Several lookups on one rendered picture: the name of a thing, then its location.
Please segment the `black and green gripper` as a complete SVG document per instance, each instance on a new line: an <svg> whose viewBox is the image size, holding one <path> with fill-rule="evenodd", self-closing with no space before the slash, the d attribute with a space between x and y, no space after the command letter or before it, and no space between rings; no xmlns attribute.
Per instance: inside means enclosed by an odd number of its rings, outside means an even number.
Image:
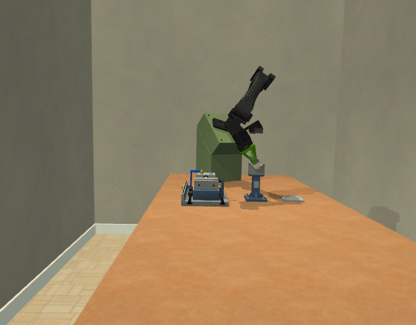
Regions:
<svg viewBox="0 0 416 325"><path fill-rule="evenodd" d="M239 132L242 131L242 130L243 129L239 130ZM237 149L240 150L239 152L242 153L248 159L250 159L253 163L256 163L257 162L257 157L256 157L256 147L255 147L255 144L253 145L251 139L244 143L243 140L241 139L241 137L239 136L239 132L236 133L236 134L234 134L234 135L232 135L235 143L237 144L236 145ZM250 150L251 150L252 155L254 154L254 160L252 158L250 158L246 154Z"/></svg>

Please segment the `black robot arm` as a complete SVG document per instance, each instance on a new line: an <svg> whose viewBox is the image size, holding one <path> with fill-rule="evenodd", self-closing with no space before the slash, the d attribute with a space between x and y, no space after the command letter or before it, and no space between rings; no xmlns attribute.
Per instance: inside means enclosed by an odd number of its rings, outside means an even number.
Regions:
<svg viewBox="0 0 416 325"><path fill-rule="evenodd" d="M231 135L234 135L238 133L239 130L243 129L240 124L243 123L245 125L252 118L253 115L251 114L251 111L254 108L254 103L258 97L258 94L263 89L266 90L275 79L275 75L270 73L270 76L267 76L262 72L263 70L264 68L261 66L257 68L256 72L250 79L252 82L250 83L248 91L246 92L245 96L240 99L239 103L237 103L235 107L231 109L230 113L228 114L229 118L226 121L213 118L213 127L228 131ZM239 132L239 136L244 143L251 139L248 132L246 131L247 129L249 129L249 131L251 131L250 133L253 134L263 133L263 128L260 122L254 122Z"/></svg>

